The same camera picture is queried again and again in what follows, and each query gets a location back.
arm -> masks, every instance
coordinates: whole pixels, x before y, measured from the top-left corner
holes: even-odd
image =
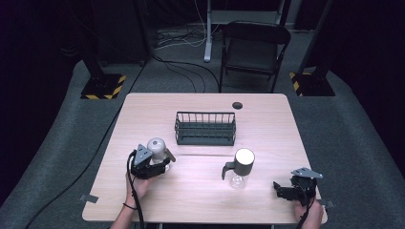
[[[149,184],[153,182],[156,178],[150,178],[150,179],[138,179],[136,178],[134,180],[134,187],[135,190],[137,191],[138,198],[141,199],[143,196],[145,196]],[[131,184],[128,180],[127,175],[125,175],[125,180],[126,180],[126,199],[125,199],[125,204],[127,204],[130,207],[137,208],[137,205],[135,204],[134,197],[132,197],[132,189],[131,189]],[[132,215],[134,214],[135,210],[132,208],[129,208],[125,205],[122,204],[121,211],[119,212],[117,219],[114,221],[113,225],[110,227],[111,229],[128,229],[130,228],[131,225],[131,220],[132,220]]]
[[[301,217],[307,212],[307,206],[301,206],[300,201],[294,202],[295,218],[299,221]],[[302,229],[319,229],[321,227],[322,217],[324,215],[324,207],[317,199],[313,201],[312,206],[309,208],[307,219],[304,221]]]

wooden table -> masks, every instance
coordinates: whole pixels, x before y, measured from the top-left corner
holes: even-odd
[[[243,108],[235,110],[234,102]],[[177,145],[178,111],[234,112],[235,145]],[[164,139],[177,161],[170,163],[170,170],[152,183],[141,200],[145,221],[296,223],[291,202],[277,198],[272,181],[290,187],[290,172],[310,166],[282,94],[128,94],[91,191],[98,201],[86,203],[85,220],[116,219],[126,195],[127,158],[153,137]],[[231,173],[225,180],[221,173],[240,148],[252,150],[255,162],[245,189],[235,190],[228,181]]]

human hand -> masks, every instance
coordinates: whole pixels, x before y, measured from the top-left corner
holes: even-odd
[[[295,218],[299,221],[301,217],[307,212],[307,206],[302,206],[298,200],[293,201]],[[302,226],[303,229],[318,229],[321,227],[322,217],[324,215],[324,207],[317,199],[313,200],[313,204],[309,208],[307,219]]]
[[[141,198],[143,198],[143,196],[145,196],[145,194],[148,191],[149,185],[158,178],[158,177],[152,177],[149,179],[139,179],[139,178],[134,179],[134,175],[132,175],[132,174],[130,175],[130,177],[134,181],[134,188],[135,188],[135,191],[137,191],[138,199],[141,199]],[[126,190],[127,190],[127,196],[126,196],[125,203],[128,204],[129,206],[136,207],[134,197],[132,196],[131,183],[128,180],[128,173],[125,174],[125,180],[126,180]]]

chair backrest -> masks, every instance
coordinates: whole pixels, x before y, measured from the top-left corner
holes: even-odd
[[[234,21],[224,28],[224,38],[262,41],[285,45],[289,43],[289,31],[280,25],[250,21]]]

wire rack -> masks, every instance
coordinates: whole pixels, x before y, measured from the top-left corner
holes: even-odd
[[[221,145],[235,143],[235,113],[177,112],[178,145]]]

